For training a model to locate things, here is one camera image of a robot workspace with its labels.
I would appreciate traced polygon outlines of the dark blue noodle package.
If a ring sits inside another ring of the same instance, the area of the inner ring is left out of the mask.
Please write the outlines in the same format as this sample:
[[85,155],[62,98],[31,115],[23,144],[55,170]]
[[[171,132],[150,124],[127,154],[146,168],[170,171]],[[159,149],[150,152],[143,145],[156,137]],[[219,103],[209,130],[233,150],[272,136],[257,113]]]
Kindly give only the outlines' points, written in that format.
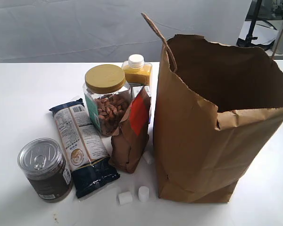
[[83,100],[50,108],[69,162],[77,198],[94,193],[119,179]]

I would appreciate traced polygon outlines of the large brown paper bag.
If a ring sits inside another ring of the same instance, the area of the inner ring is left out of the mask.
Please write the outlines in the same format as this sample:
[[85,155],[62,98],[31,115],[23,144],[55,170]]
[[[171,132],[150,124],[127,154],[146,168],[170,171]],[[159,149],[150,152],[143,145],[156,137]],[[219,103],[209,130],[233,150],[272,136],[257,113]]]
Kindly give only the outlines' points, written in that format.
[[283,72],[259,47],[162,39],[153,147],[162,199],[228,202],[283,122]]

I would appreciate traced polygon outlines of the small blue white carton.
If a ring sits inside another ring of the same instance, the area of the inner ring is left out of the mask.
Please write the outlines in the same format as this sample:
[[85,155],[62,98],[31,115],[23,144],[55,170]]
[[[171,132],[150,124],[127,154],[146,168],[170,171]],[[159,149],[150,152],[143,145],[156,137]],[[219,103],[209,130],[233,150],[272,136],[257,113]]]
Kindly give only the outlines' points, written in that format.
[[[144,88],[150,98],[150,110],[149,110],[149,123],[150,123],[151,121],[151,91],[150,91],[149,86],[144,86]],[[132,87],[132,99],[135,99],[141,90],[142,90],[142,86]]]

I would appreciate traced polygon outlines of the white marshmallow front left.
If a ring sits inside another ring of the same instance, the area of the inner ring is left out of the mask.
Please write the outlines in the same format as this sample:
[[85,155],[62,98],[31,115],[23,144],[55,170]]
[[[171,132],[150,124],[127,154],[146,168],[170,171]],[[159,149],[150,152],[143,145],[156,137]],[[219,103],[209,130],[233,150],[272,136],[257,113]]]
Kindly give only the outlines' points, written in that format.
[[120,205],[125,205],[133,201],[133,196],[130,191],[119,193],[118,201]]

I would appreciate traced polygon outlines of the clear can with pull-tab lid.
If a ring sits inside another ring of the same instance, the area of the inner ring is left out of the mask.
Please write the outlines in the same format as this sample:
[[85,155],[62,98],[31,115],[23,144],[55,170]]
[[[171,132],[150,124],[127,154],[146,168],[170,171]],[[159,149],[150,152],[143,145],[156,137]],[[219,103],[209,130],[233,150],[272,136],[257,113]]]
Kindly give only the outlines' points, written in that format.
[[46,202],[59,202],[72,190],[71,170],[54,139],[29,142],[21,149],[17,163],[38,196]]

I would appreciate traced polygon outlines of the yellow powder bottle white cap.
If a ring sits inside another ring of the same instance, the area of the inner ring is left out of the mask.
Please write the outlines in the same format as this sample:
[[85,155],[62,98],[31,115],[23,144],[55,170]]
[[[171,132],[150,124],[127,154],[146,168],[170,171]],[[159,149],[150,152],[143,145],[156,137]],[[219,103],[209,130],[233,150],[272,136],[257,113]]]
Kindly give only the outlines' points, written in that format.
[[144,61],[140,54],[132,54],[121,68],[125,72],[126,81],[132,86],[149,86],[151,83],[152,64]]

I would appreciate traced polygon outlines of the small brown pouch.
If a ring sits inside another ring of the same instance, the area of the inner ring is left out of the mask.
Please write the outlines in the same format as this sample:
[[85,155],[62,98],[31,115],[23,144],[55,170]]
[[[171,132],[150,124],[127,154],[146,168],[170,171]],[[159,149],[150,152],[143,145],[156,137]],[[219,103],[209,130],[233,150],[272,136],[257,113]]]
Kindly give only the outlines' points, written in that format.
[[132,174],[149,140],[151,97],[142,87],[131,101],[111,137],[112,153],[109,164],[117,170]]

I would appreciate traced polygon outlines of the black tripod stand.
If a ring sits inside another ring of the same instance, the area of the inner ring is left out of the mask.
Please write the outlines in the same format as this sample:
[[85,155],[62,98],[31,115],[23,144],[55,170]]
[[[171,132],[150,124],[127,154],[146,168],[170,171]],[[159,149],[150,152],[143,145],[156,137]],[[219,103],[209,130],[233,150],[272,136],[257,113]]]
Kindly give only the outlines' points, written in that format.
[[261,5],[262,5],[262,0],[257,0],[255,6],[253,7],[253,13],[251,15],[251,23],[246,38],[245,40],[242,41],[237,40],[238,47],[248,48],[250,47],[253,40],[258,39],[258,37],[253,36],[253,31],[256,25],[256,21],[259,15]]

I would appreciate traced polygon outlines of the almond jar with yellow lid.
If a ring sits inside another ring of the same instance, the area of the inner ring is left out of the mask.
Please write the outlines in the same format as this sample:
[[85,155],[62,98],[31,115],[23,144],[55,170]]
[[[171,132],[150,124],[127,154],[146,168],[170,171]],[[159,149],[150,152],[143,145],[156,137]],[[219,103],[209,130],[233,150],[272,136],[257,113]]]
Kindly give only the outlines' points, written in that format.
[[132,100],[125,72],[112,64],[95,66],[85,74],[83,91],[92,123],[103,136],[111,136]]

